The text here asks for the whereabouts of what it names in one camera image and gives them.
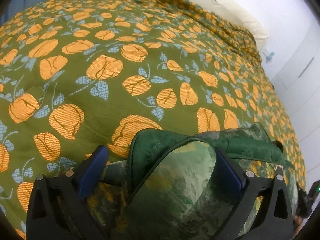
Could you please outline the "green landscape print padded jacket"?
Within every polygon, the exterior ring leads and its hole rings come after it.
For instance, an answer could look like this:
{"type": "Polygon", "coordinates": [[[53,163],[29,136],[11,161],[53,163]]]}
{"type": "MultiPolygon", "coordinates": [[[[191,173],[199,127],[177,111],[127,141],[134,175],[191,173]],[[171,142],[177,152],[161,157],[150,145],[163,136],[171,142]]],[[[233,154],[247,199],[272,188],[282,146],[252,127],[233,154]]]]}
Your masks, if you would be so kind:
{"type": "MultiPolygon", "coordinates": [[[[294,167],[282,143],[259,123],[196,135],[141,130],[129,157],[104,168],[86,205],[109,239],[212,239],[235,206],[218,182],[215,148],[258,177],[272,179],[281,169],[294,215],[294,167]]],[[[256,198],[240,236],[251,228],[262,200],[256,198]]]]}

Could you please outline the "white wardrobe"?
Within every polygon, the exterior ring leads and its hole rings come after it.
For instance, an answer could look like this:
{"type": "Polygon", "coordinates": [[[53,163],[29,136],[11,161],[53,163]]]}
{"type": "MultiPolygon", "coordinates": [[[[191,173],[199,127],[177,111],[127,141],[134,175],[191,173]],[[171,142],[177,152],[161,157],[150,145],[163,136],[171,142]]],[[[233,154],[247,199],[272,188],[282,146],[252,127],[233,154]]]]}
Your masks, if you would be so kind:
{"type": "Polygon", "coordinates": [[[299,20],[293,30],[303,39],[272,83],[295,130],[310,189],[319,180],[319,22],[312,12],[299,20]]]}

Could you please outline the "green quilt with orange flowers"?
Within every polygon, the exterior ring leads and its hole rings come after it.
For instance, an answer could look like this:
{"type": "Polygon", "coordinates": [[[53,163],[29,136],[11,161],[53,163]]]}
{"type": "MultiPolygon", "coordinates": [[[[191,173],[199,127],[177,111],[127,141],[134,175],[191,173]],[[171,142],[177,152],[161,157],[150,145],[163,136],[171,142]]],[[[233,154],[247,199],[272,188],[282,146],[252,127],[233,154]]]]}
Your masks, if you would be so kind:
{"type": "Polygon", "coordinates": [[[99,146],[105,167],[144,129],[184,135],[259,123],[305,167],[253,35],[189,0],[48,0],[1,27],[1,239],[27,239],[36,177],[99,146]]]}

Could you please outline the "white wall socket with plug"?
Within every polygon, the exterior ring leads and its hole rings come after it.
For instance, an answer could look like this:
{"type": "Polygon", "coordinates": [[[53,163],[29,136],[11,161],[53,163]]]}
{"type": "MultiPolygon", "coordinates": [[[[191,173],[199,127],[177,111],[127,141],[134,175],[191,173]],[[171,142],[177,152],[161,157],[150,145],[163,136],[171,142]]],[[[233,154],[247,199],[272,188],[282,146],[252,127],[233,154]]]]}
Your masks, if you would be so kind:
{"type": "Polygon", "coordinates": [[[273,51],[270,52],[266,48],[262,51],[262,54],[265,56],[266,62],[270,62],[275,55],[275,53],[273,51]]]}

